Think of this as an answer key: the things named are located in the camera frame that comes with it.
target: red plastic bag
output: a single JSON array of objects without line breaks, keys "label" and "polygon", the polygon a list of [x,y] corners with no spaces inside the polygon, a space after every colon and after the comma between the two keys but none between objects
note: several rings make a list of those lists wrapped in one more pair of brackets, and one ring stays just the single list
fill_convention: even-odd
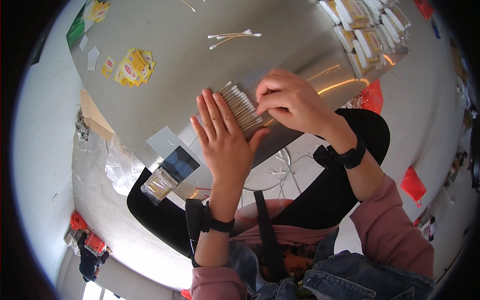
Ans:
[{"label": "red plastic bag", "polygon": [[190,291],[189,291],[189,290],[183,289],[183,290],[181,290],[180,294],[181,294],[185,299],[192,300],[192,296],[190,295]]},{"label": "red plastic bag", "polygon": [[412,166],[408,167],[400,187],[412,197],[417,207],[421,206],[421,198],[427,192],[427,189],[425,189],[425,186]]},{"label": "red plastic bag", "polygon": [[371,110],[377,114],[382,111],[384,105],[384,96],[382,89],[380,88],[380,81],[377,79],[367,86],[362,92],[362,105],[361,108]]},{"label": "red plastic bag", "polygon": [[423,17],[429,20],[434,11],[433,7],[428,3],[427,0],[414,0],[414,1],[415,1],[415,4],[418,6]]},{"label": "red plastic bag", "polygon": [[71,224],[73,230],[79,230],[79,229],[87,228],[87,223],[85,223],[82,216],[77,212],[74,212],[72,214],[72,216],[70,217],[70,224]]},{"label": "red plastic bag", "polygon": [[105,247],[105,243],[93,232],[91,232],[85,240],[85,246],[87,245],[90,246],[93,251],[97,251],[98,253],[101,253]]}]

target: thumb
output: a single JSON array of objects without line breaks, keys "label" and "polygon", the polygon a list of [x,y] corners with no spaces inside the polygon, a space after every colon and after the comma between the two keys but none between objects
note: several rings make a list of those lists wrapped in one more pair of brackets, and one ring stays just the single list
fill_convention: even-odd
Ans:
[{"label": "thumb", "polygon": [[248,146],[250,146],[250,149],[252,150],[252,153],[255,154],[257,151],[258,145],[262,141],[262,139],[271,132],[270,129],[268,128],[261,128],[255,132],[253,137],[250,139],[248,142]]}]

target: white wall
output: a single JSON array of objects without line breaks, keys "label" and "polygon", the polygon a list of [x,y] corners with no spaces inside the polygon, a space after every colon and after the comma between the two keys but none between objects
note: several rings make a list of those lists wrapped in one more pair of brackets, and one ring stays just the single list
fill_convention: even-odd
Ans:
[{"label": "white wall", "polygon": [[40,62],[28,70],[13,133],[20,217],[33,252],[53,284],[67,250],[63,235],[74,210],[72,148],[83,88],[65,36],[83,3],[67,4],[48,35]]},{"label": "white wall", "polygon": [[[80,297],[84,280],[78,270],[79,264],[80,257],[68,249],[57,281],[57,289],[64,300]],[[172,299],[172,290],[130,271],[111,257],[103,265],[96,283],[126,300]]]}]

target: stainless steel table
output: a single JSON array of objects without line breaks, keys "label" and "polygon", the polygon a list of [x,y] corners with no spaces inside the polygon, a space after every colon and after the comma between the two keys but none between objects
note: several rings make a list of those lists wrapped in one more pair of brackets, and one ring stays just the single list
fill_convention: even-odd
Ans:
[{"label": "stainless steel table", "polygon": [[[272,68],[284,68],[308,80],[329,107],[337,109],[407,52],[400,48],[396,54],[387,55],[387,64],[381,70],[357,80],[333,31],[335,24],[315,0],[189,3],[196,12],[181,0],[113,1],[105,20],[95,23],[86,33],[84,51],[78,47],[80,40],[71,49],[93,101],[120,139],[147,167],[162,157],[146,141],[166,126],[201,156],[189,117],[198,112],[195,98],[203,88],[218,91],[231,80],[240,84],[255,102],[259,81]],[[217,40],[208,39],[207,35],[246,29],[263,35],[239,37],[209,49]],[[87,71],[87,53],[95,46],[101,51],[97,67]],[[107,80],[101,73],[106,57],[113,57],[118,64],[132,47],[152,51],[157,62],[148,84],[129,88],[114,81],[113,76]],[[272,133],[262,141],[255,166],[302,135],[271,120],[266,114],[259,124],[268,123]],[[253,131],[254,128],[246,132],[247,137]],[[187,180],[182,187],[187,192],[179,192],[180,198],[191,196],[195,186],[208,186],[208,168],[203,166],[197,173],[196,179],[205,180],[197,184]]]}]

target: white cotton swab pile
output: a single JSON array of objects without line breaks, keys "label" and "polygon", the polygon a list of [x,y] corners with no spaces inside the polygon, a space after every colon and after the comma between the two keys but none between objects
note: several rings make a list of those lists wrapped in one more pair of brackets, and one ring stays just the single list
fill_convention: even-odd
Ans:
[{"label": "white cotton swab pile", "polygon": [[225,99],[240,130],[244,131],[260,123],[263,119],[255,114],[255,106],[253,106],[248,96],[238,89],[237,85],[234,85],[222,94],[231,84],[232,81],[229,81],[218,93]]}]

